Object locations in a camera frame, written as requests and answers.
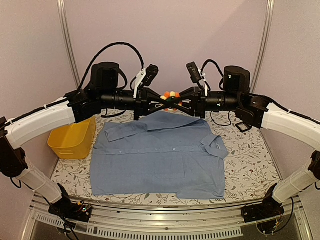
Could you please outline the yellow orange plush flower brooch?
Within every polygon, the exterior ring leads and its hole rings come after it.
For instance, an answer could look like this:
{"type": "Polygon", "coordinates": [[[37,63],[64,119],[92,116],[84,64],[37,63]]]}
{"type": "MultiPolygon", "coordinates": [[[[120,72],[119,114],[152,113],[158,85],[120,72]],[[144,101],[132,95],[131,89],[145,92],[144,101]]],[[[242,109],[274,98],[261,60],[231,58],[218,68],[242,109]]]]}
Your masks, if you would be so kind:
{"type": "MultiPolygon", "coordinates": [[[[179,97],[180,97],[180,93],[179,92],[166,91],[163,95],[160,96],[160,99],[164,100],[164,101],[167,101],[167,102],[170,102],[170,101],[175,100],[175,99],[177,99],[179,97]]],[[[156,109],[159,109],[159,108],[161,108],[163,106],[164,106],[164,104],[162,104],[162,103],[155,104],[155,108],[156,109]]],[[[178,109],[177,108],[165,108],[164,110],[167,111],[167,112],[175,112],[178,109]]]]}

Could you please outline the light blue shirt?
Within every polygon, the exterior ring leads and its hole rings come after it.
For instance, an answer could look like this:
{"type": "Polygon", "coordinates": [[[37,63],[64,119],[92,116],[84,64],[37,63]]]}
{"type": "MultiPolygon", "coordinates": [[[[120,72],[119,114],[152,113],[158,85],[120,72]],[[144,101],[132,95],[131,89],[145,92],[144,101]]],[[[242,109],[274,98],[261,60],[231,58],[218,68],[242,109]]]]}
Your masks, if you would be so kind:
{"type": "Polygon", "coordinates": [[[227,156],[222,138],[200,118],[159,111],[138,121],[107,122],[93,147],[92,193],[223,199],[227,156]]]}

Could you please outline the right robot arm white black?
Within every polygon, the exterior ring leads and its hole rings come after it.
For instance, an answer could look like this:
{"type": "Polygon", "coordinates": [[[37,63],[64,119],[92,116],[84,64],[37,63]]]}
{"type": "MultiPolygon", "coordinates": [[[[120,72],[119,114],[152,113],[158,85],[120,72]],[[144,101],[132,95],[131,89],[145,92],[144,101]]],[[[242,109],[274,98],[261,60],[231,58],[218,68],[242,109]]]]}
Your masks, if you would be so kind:
{"type": "Polygon", "coordinates": [[[187,64],[191,81],[197,84],[182,93],[170,103],[192,117],[204,118],[208,111],[231,111],[248,128],[275,131],[299,140],[314,149],[311,162],[294,172],[285,180],[274,184],[266,193],[262,203],[243,207],[249,216],[254,211],[262,218],[281,213],[283,203],[320,180],[320,122],[303,114],[291,111],[270,97],[250,92],[248,70],[240,66],[226,66],[220,85],[221,91],[205,92],[200,81],[203,72],[194,62],[187,64]]]}

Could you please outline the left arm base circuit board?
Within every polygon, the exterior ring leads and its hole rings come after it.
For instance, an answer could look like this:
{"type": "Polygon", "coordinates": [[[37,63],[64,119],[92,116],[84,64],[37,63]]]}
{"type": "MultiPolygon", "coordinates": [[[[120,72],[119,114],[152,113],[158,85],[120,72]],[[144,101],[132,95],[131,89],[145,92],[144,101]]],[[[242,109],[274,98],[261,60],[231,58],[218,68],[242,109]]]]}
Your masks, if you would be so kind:
{"type": "Polygon", "coordinates": [[[85,203],[57,202],[50,205],[48,212],[64,219],[88,223],[92,214],[92,206],[85,203]]]}

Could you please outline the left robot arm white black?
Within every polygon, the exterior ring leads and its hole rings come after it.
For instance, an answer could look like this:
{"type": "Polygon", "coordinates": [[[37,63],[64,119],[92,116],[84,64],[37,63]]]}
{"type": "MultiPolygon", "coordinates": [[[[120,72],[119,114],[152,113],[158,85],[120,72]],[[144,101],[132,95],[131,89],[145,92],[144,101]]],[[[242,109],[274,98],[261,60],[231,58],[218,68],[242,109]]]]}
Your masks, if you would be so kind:
{"type": "Polygon", "coordinates": [[[160,96],[149,89],[159,73],[151,64],[134,78],[133,90],[119,87],[119,77],[127,78],[115,62],[101,62],[91,67],[89,84],[83,90],[75,90],[53,103],[37,108],[20,117],[0,119],[0,171],[11,180],[17,179],[34,192],[42,195],[49,204],[49,213],[62,219],[87,222],[91,209],[83,202],[73,203],[59,184],[51,181],[40,170],[27,162],[22,145],[59,127],[78,124],[101,113],[103,109],[133,110],[134,118],[150,112],[150,98],[160,96]]]}

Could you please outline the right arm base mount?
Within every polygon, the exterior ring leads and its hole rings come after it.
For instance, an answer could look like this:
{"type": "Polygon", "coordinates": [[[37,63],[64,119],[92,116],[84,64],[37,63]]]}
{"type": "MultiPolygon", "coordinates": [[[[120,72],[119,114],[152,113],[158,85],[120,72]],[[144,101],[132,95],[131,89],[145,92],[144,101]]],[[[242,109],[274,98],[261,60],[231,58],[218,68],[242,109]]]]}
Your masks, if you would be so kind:
{"type": "Polygon", "coordinates": [[[273,218],[256,224],[258,231],[263,235],[272,235],[283,229],[280,227],[280,223],[284,213],[283,205],[272,197],[264,199],[259,204],[249,203],[241,208],[241,216],[245,223],[273,218]]]}

